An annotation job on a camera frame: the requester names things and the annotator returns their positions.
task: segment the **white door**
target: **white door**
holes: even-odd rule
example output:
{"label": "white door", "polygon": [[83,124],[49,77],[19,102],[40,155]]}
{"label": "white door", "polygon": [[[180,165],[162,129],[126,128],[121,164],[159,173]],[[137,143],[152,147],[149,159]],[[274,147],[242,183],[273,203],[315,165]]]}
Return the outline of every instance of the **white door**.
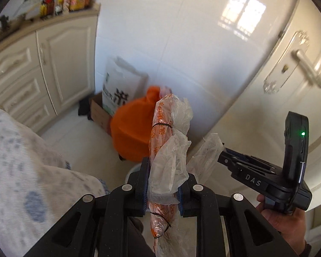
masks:
{"label": "white door", "polygon": [[[321,76],[321,13],[311,0],[299,0],[287,30],[271,56],[211,132],[218,133],[227,148],[282,166],[288,111],[307,116],[310,136],[304,179],[313,193],[312,209],[321,204],[321,89],[308,82],[306,73],[291,56],[288,65],[294,68],[292,74],[283,81],[285,83],[277,93],[264,92],[264,81],[281,60],[293,36],[300,31],[305,31],[309,37],[305,55]],[[241,192],[255,203],[254,191],[229,177],[226,167],[217,166],[207,186],[225,194]]]}
{"label": "white door", "polygon": [[57,114],[94,89],[97,17],[72,19],[37,31],[40,63]]}

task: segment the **cardboard box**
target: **cardboard box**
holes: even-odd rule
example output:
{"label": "cardboard box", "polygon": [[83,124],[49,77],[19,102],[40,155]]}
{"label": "cardboard box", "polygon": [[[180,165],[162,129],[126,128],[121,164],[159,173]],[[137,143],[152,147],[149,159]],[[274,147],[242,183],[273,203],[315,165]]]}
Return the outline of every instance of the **cardboard box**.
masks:
{"label": "cardboard box", "polygon": [[110,122],[112,116],[109,115],[106,110],[102,108],[102,92],[96,94],[90,101],[90,114],[94,122],[96,122],[100,127],[103,128],[109,135],[110,132]]}

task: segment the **handheld device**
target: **handheld device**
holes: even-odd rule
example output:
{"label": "handheld device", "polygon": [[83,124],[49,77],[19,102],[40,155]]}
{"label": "handheld device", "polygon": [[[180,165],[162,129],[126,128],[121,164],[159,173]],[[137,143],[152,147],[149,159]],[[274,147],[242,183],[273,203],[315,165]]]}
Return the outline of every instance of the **handheld device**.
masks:
{"label": "handheld device", "polygon": [[230,149],[221,153],[218,162],[228,167],[232,178],[263,194],[265,208],[282,213],[294,207],[307,210],[312,200],[312,193],[303,180],[308,156],[308,118],[289,112],[284,138],[283,168]]}

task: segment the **blue patterned fabric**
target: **blue patterned fabric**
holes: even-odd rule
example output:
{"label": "blue patterned fabric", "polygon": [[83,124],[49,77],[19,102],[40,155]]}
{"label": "blue patterned fabric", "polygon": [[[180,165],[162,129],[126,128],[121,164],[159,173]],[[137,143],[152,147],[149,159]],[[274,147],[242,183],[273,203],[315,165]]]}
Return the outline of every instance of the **blue patterned fabric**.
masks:
{"label": "blue patterned fabric", "polygon": [[0,110],[0,248],[22,257],[85,194],[109,191]]}

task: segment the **countertop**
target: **countertop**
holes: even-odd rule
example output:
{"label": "countertop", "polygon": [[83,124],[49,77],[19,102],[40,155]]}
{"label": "countertop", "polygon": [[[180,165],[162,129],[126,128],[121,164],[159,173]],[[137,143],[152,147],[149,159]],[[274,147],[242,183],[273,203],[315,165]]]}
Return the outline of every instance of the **countertop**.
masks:
{"label": "countertop", "polygon": [[16,42],[17,40],[43,27],[50,26],[55,23],[63,22],[73,18],[83,16],[97,16],[99,12],[100,4],[94,3],[93,6],[89,9],[84,9],[77,12],[70,12],[68,14],[63,14],[59,16],[53,16],[45,20],[42,20],[39,17],[34,18],[33,21],[31,21],[30,19],[26,20],[21,25],[19,30],[17,30],[12,35],[6,37],[4,40],[0,42],[0,52],[3,51],[6,47],[10,46],[12,43]]}

